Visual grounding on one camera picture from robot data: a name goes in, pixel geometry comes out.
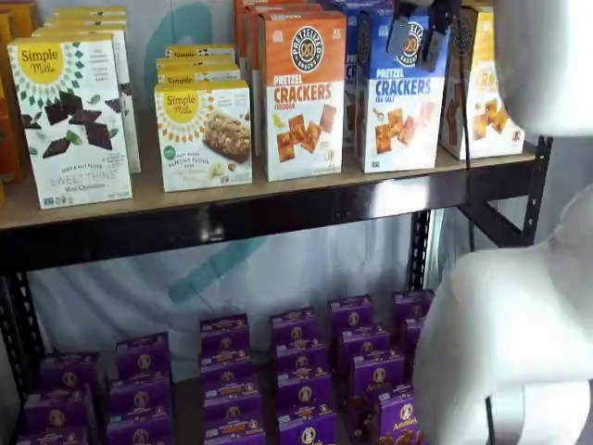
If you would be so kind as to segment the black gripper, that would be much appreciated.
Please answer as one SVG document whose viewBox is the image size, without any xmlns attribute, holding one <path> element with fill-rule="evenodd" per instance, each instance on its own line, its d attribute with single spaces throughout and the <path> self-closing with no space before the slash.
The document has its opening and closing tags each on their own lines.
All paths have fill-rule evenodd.
<svg viewBox="0 0 593 445">
<path fill-rule="evenodd" d="M 396 56 L 416 56 L 419 68 L 425 71 L 445 71 L 453 20 L 461 12 L 461 0 L 397 1 L 397 19 L 393 21 L 387 51 Z M 420 24 L 408 19 L 427 12 L 430 28 L 446 28 L 443 32 L 426 28 L 420 47 Z"/>
</svg>

